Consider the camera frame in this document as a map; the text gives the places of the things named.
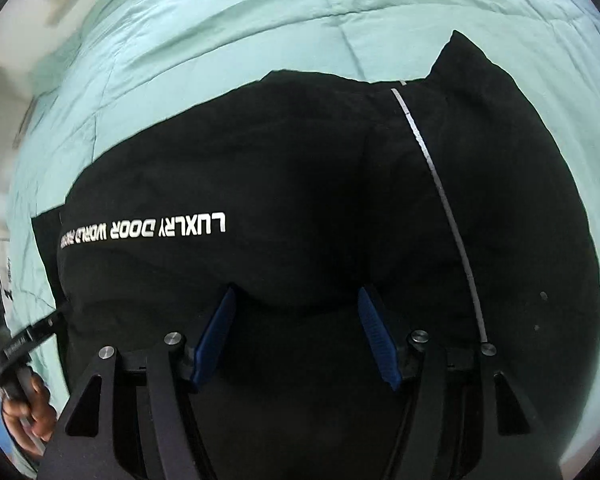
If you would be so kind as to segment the person's left hand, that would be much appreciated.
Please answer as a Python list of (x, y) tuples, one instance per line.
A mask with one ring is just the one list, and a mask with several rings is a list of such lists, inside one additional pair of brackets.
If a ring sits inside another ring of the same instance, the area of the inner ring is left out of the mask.
[(50, 405), (50, 390), (38, 374), (32, 374), (31, 388), (29, 402), (3, 400), (2, 419), (8, 433), (24, 450), (38, 454), (33, 438), (50, 440), (57, 424), (57, 412)]

